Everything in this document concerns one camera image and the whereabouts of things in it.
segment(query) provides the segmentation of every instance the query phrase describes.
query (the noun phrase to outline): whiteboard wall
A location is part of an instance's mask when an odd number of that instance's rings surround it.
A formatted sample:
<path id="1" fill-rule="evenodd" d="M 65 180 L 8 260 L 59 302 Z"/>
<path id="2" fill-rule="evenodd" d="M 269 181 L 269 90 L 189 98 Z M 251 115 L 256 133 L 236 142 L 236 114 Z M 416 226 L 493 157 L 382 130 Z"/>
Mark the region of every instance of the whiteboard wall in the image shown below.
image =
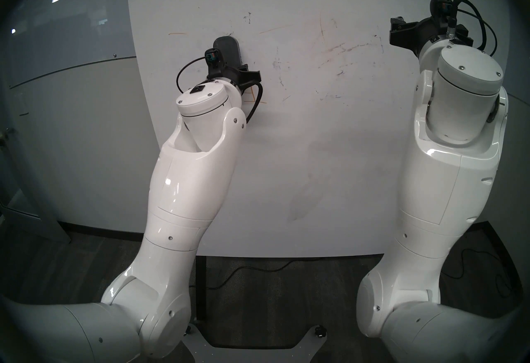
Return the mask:
<path id="1" fill-rule="evenodd" d="M 135 56 L 127 0 L 21 0 L 0 30 L 4 83 Z"/>
<path id="2" fill-rule="evenodd" d="M 495 28 L 504 68 L 507 0 L 471 0 Z M 388 44 L 390 17 L 429 16 L 430 0 L 129 0 L 140 75 L 158 144 L 175 127 L 176 73 L 215 38 L 234 36 L 264 94 L 200 255 L 382 253 L 418 60 Z M 476 39 L 478 23 L 459 17 Z M 490 39 L 486 51 L 493 49 Z M 181 86 L 202 81 L 203 63 Z M 245 111 L 252 93 L 244 95 Z"/>

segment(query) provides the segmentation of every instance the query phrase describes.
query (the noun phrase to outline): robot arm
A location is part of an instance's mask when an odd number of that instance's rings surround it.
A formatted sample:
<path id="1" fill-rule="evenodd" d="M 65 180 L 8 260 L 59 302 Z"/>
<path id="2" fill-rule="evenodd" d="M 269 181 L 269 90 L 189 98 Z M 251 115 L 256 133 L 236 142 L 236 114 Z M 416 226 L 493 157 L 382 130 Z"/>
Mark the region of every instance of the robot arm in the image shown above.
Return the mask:
<path id="1" fill-rule="evenodd" d="M 437 8 L 445 9 L 445 18 Z M 501 67 L 471 47 L 462 25 L 447 31 L 450 8 L 450 0 L 433 0 L 431 18 L 391 21 L 391 44 L 413 50 L 421 73 L 399 178 L 396 232 L 359 286 L 357 323 L 365 335 L 382 337 L 398 361 L 479 360 L 510 319 L 439 304 L 441 267 L 488 199 L 508 113 Z M 464 343 L 470 336 L 473 341 Z"/>
<path id="2" fill-rule="evenodd" d="M 208 80 L 176 100 L 177 124 L 151 177 L 140 250 L 101 303 L 30 306 L 4 299 L 46 361 L 162 358 L 181 341 L 191 316 L 193 261 L 226 197 L 246 129 L 241 94 L 251 85 L 262 90 L 260 73 L 241 65 L 234 38 L 218 39 L 205 57 Z"/>

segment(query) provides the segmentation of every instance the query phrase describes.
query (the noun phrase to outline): floor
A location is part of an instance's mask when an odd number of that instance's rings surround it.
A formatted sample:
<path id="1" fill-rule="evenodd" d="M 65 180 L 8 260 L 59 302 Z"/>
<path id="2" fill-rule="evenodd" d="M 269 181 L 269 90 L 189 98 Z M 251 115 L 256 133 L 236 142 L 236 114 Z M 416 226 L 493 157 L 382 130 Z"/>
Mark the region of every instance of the floor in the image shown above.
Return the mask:
<path id="1" fill-rule="evenodd" d="M 114 277 L 136 256 L 140 243 L 69 232 L 72 241 L 55 243 L 20 229 L 0 237 L 0 293 L 27 304 L 71 304 L 99 301 Z M 455 244 L 443 271 L 458 277 L 462 249 L 494 249 L 481 230 L 466 233 Z M 295 262 L 276 273 L 241 270 L 218 290 L 209 290 L 208 319 L 196 322 L 215 346 L 292 347 L 315 324 L 328 340 L 312 362 L 391 362 L 380 339 L 357 328 L 357 287 L 380 255 Z M 510 293 L 500 263 L 491 256 L 465 251 L 460 279 L 442 274 L 442 303 L 484 317 L 500 317 L 520 302 Z M 207 284 L 216 286 L 236 267 L 275 269 L 286 260 L 208 258 Z M 192 271 L 190 284 L 194 283 Z M 195 289 L 190 288 L 192 316 Z M 193 362 L 180 343 L 162 362 Z"/>

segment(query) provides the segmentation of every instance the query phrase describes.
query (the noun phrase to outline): metal base plate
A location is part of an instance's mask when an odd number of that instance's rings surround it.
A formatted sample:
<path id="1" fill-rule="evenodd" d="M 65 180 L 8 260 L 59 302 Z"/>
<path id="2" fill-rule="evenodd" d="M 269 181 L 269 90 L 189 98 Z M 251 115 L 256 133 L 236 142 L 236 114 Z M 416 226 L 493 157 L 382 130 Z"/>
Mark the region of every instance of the metal base plate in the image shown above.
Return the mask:
<path id="1" fill-rule="evenodd" d="M 197 363 L 308 363 L 326 342 L 328 336 L 317 337 L 313 326 L 292 349 L 230 349 L 211 346 L 193 324 L 191 331 L 182 342 L 191 352 Z"/>

